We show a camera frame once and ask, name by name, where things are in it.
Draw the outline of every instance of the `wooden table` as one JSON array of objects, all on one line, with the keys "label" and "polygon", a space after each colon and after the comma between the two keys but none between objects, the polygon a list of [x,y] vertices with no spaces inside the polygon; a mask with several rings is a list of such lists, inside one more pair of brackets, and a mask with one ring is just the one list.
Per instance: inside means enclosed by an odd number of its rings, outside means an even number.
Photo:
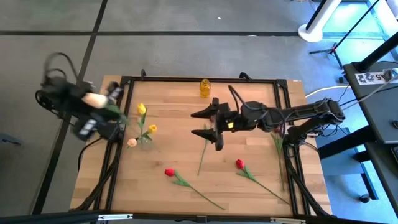
[{"label": "wooden table", "polygon": [[[105,76],[101,93],[104,93],[110,81],[119,82],[120,79],[121,76],[117,75]],[[301,81],[288,80],[287,83],[292,106],[306,104]],[[158,130],[152,135],[153,143],[129,149],[123,146],[111,207],[113,212],[292,216],[290,205],[251,180],[236,174],[238,170],[235,160],[242,159],[260,183],[290,203],[285,165],[282,166],[284,179],[281,182],[277,151],[269,133],[259,129],[237,133],[224,132],[223,150],[215,151],[214,144],[209,144],[200,175],[197,175],[205,141],[190,131],[203,129],[205,123],[209,127],[210,123],[204,119],[191,118],[190,114],[206,108],[212,97],[218,97],[220,103],[228,102],[231,109],[235,110],[233,97],[227,85],[212,83],[211,96],[201,98],[199,83],[134,82],[128,116],[130,125],[126,128],[124,145],[128,139],[136,137],[139,133],[136,125],[138,103],[147,107],[146,127],[156,124]],[[256,100],[267,106],[276,106],[272,85],[234,83],[233,86],[245,101]],[[307,142],[315,145],[314,139],[308,138]],[[100,141],[86,150],[70,208],[79,206],[97,184],[105,146],[106,141]],[[308,146],[302,146],[300,153],[309,191],[323,209],[331,213],[318,153]],[[188,187],[173,184],[172,180],[175,180],[175,177],[166,176],[166,168],[178,170],[194,188],[226,210],[212,205]],[[108,186],[104,188],[100,208],[104,207],[107,188]],[[300,192],[297,186],[295,189],[298,208],[300,213],[303,213]]]}]

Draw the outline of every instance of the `yellow bottle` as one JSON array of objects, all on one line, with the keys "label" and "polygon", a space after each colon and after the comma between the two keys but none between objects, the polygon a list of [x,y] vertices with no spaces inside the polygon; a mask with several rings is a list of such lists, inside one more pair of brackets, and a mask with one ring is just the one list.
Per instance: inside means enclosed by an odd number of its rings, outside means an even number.
[{"label": "yellow bottle", "polygon": [[211,84],[210,81],[205,78],[200,82],[199,85],[199,93],[201,97],[209,97],[210,96],[210,88],[211,88]]}]

